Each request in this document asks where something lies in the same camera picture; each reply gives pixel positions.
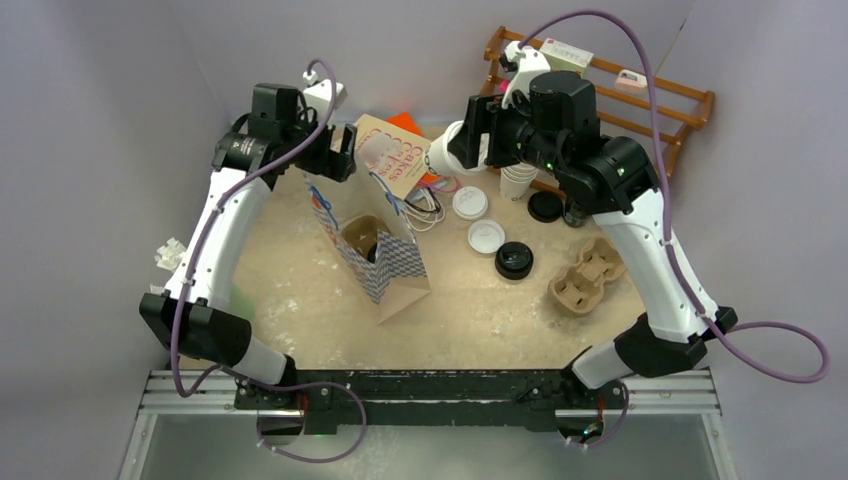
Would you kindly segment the checkered paper bakery bag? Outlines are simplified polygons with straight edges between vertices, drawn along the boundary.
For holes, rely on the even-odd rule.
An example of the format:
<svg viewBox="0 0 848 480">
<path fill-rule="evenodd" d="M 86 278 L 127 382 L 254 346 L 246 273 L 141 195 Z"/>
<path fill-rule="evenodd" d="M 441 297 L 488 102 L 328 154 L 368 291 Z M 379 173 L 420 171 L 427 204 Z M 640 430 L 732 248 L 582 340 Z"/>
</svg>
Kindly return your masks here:
<svg viewBox="0 0 848 480">
<path fill-rule="evenodd" d="M 306 173 L 313 212 L 382 323 L 431 293 L 423 257 L 401 200 L 357 164 L 336 182 Z"/>
</svg>

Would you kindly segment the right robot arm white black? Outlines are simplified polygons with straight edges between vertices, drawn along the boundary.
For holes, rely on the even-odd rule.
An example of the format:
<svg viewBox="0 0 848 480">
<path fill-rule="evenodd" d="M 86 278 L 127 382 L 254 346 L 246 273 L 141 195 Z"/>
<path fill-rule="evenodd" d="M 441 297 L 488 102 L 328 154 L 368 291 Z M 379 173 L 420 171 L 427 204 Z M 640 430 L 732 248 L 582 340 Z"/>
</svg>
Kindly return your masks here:
<svg viewBox="0 0 848 480">
<path fill-rule="evenodd" d="M 475 95 L 449 152 L 466 168 L 526 163 L 552 174 L 560 190 L 610 239 L 644 305 L 635 324 L 579 354 L 562 371 L 561 392 L 576 407 L 601 387 L 636 374 L 662 377 L 706 356 L 708 318 L 721 332 L 736 324 L 729 307 L 697 288 L 663 217 L 661 179 L 635 140 L 601 131 L 593 84 L 571 72 L 547 72 L 510 94 Z"/>
</svg>

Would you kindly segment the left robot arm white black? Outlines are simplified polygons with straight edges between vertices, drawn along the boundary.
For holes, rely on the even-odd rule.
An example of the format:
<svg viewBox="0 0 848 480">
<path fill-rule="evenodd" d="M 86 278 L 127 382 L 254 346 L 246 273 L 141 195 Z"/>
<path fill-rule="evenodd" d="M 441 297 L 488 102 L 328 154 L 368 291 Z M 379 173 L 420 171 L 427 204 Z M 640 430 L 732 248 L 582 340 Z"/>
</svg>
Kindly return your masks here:
<svg viewBox="0 0 848 480">
<path fill-rule="evenodd" d="M 260 383 L 272 408 L 297 399 L 293 360 L 258 340 L 250 321 L 232 311 L 232 278 L 251 225 L 287 168 L 337 182 L 355 172 L 355 127 L 346 125 L 341 149 L 331 148 L 331 117 L 345 96 L 344 86 L 329 80 L 311 80 L 303 90 L 260 83 L 250 112 L 217 142 L 187 250 L 163 292 L 144 294 L 139 305 L 172 368 L 182 357 L 206 360 Z"/>
</svg>

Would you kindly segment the single white paper cup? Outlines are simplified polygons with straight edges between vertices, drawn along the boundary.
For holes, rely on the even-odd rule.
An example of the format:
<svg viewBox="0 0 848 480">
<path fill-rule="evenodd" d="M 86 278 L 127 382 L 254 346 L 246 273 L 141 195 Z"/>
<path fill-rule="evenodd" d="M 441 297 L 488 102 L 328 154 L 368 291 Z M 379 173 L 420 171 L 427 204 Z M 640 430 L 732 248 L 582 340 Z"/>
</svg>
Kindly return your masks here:
<svg viewBox="0 0 848 480">
<path fill-rule="evenodd" d="M 463 167 L 459 159 L 448 150 L 449 141 L 460 131 L 462 120 L 451 123 L 429 146 L 425 155 L 428 172 L 441 177 L 474 176 L 487 168 L 489 134 L 481 136 L 478 160 L 472 168 Z"/>
</svg>

